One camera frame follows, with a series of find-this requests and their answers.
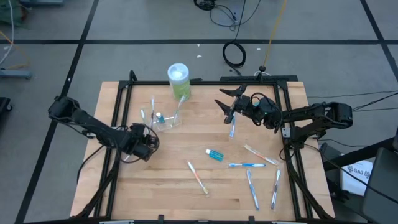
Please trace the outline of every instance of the gray floor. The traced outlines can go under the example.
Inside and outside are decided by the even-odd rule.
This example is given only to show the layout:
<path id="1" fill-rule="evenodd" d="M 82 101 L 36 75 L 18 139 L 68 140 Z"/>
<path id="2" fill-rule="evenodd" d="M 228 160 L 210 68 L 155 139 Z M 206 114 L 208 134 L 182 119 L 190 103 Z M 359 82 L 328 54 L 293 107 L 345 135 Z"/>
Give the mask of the gray floor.
<path id="1" fill-rule="evenodd" d="M 63 7 L 34 8 L 16 39 L 78 40 L 93 0 L 68 0 Z M 242 1 L 218 0 L 239 15 Z M 257 1 L 248 1 L 247 18 Z M 385 39 L 398 39 L 398 3 L 368 0 Z M 262 0 L 253 18 L 242 26 L 240 39 L 268 39 L 282 1 Z M 215 12 L 219 22 L 229 22 Z M 11 34 L 8 26 L 0 30 Z M 235 33 L 211 23 L 209 13 L 184 0 L 101 0 L 88 39 L 232 39 Z M 276 39 L 376 40 L 360 1 L 289 0 Z M 0 96 L 12 98 L 14 110 L 0 129 L 0 217 L 13 223 L 37 162 L 50 120 L 47 108 L 60 94 L 77 45 L 20 45 L 31 58 L 31 80 L 0 80 Z M 222 58 L 223 44 L 85 45 L 72 80 L 69 96 L 89 113 L 95 110 L 101 82 L 127 79 L 133 69 L 139 80 L 166 80 L 169 65 L 182 62 L 191 78 L 218 80 L 234 75 Z M 264 60 L 267 45 L 244 45 L 246 64 L 239 69 L 253 75 Z M 398 45 L 389 45 L 398 58 Z M 232 61 L 239 51 L 227 49 Z M 24 61 L 15 49 L 2 67 Z M 273 75 L 298 75 L 308 96 L 330 96 L 370 91 L 398 90 L 380 45 L 293 45 L 272 46 L 267 71 Z M 333 98 L 358 106 L 385 95 Z M 310 98 L 310 103 L 321 101 Z M 389 98 L 370 108 L 393 107 Z M 391 137 L 398 125 L 397 111 L 368 111 L 354 114 L 354 126 L 331 130 L 326 138 L 346 144 L 372 144 Z M 354 150 L 334 144 L 343 152 Z M 40 176 L 26 222 L 67 218 L 76 189 L 76 172 L 83 160 L 86 140 L 58 126 Z M 337 214 L 347 217 L 341 209 Z"/>

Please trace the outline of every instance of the white lid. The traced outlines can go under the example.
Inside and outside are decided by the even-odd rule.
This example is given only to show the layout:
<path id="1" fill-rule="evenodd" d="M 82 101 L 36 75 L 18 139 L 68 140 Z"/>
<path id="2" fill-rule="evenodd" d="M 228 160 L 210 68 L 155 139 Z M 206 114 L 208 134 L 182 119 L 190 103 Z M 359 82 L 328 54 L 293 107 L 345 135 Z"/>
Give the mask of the white lid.
<path id="1" fill-rule="evenodd" d="M 169 67 L 167 70 L 167 75 L 173 82 L 183 83 L 189 78 L 189 70 L 186 65 L 182 63 L 175 63 Z"/>

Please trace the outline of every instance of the black equipment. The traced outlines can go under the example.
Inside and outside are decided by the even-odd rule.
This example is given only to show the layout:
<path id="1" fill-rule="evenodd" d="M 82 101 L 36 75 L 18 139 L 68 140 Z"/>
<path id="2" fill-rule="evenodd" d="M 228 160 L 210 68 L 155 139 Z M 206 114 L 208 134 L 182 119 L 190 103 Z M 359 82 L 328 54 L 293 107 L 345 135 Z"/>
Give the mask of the black equipment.
<path id="1" fill-rule="evenodd" d="M 113 129 L 98 121 L 80 109 L 79 102 L 66 96 L 58 96 L 49 108 L 49 117 L 61 124 L 78 125 L 94 133 L 100 144 L 120 149 L 126 154 L 134 154 L 138 158 L 148 161 L 154 149 L 159 144 L 158 139 L 150 134 L 144 135 L 147 128 L 144 124 L 132 124 L 130 130 Z"/>
<path id="2" fill-rule="evenodd" d="M 236 97 L 232 106 L 215 100 L 226 115 L 225 124 L 232 122 L 235 112 L 250 118 L 256 126 L 261 123 L 267 129 L 275 129 L 275 133 L 283 123 L 303 121 L 312 119 L 312 123 L 304 127 L 284 128 L 283 135 L 289 139 L 290 146 L 301 149 L 308 137 L 317 135 L 318 138 L 326 134 L 330 128 L 345 129 L 353 125 L 352 108 L 344 103 L 315 103 L 311 106 L 304 106 L 287 111 L 281 109 L 267 96 L 262 93 L 255 93 L 251 97 L 244 95 L 246 84 L 242 84 L 236 90 L 223 90 L 221 92 L 228 96 Z M 253 99 L 259 102 L 254 105 Z"/>

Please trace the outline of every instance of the label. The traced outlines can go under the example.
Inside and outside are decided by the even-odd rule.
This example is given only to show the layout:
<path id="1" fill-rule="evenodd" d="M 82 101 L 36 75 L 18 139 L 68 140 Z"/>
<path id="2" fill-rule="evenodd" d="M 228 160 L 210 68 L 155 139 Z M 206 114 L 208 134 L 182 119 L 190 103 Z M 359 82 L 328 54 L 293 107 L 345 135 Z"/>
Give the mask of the label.
<path id="1" fill-rule="evenodd" d="M 174 98 L 176 100 L 180 100 L 183 95 L 185 95 L 187 99 L 189 99 L 189 97 L 191 96 L 190 80 L 187 80 L 183 84 L 172 84 L 172 88 L 173 88 Z"/>

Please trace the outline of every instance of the wooden table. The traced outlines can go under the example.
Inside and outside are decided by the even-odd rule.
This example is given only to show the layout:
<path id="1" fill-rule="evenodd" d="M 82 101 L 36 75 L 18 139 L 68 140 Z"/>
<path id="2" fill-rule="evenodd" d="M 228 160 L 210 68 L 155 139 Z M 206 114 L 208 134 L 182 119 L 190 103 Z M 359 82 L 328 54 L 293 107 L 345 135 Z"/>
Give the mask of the wooden table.
<path id="1" fill-rule="evenodd" d="M 288 86 L 292 108 L 308 105 L 302 82 L 288 82 Z M 101 87 L 95 117 L 106 124 L 111 123 L 117 87 L 118 82 L 104 82 Z M 219 88 L 232 90 L 237 86 L 192 86 L 191 98 L 181 109 L 183 124 L 158 133 L 160 148 L 148 162 L 121 164 L 113 219 L 156 220 L 159 214 L 165 215 L 166 220 L 247 220 L 250 215 L 254 215 L 256 220 L 295 219 L 284 163 L 279 165 L 281 177 L 275 210 L 270 209 L 277 170 L 275 166 L 268 164 L 265 168 L 251 169 L 259 211 L 254 206 L 246 169 L 228 168 L 230 162 L 265 162 L 245 150 L 245 144 L 268 157 L 279 159 L 282 138 L 280 133 L 274 134 L 274 130 L 257 127 L 250 119 L 239 115 L 234 139 L 230 139 L 230 125 L 223 123 L 223 112 L 213 100 L 218 99 L 230 105 L 233 98 L 222 94 Z M 261 92 L 275 100 L 271 86 L 249 85 L 245 94 L 251 95 L 254 92 Z M 128 124 L 142 121 L 140 109 L 150 107 L 152 95 L 155 96 L 156 110 L 173 110 L 178 104 L 171 97 L 169 86 L 134 86 Z M 296 125 L 303 126 L 309 122 L 301 121 Z M 312 139 L 307 144 L 317 146 L 317 142 Z M 96 139 L 89 140 L 85 157 L 98 147 Z M 205 154 L 206 149 L 222 152 L 224 160 L 219 162 L 210 158 Z M 320 154 L 310 147 L 301 152 L 308 188 L 326 212 L 334 216 Z M 80 212 L 97 190 L 104 154 L 103 150 L 83 168 L 71 215 Z M 209 197 L 205 196 L 188 168 L 187 160 L 196 168 L 210 191 Z M 305 217 L 302 194 L 297 189 L 301 214 Z M 107 201 L 106 192 L 102 214 Z"/>

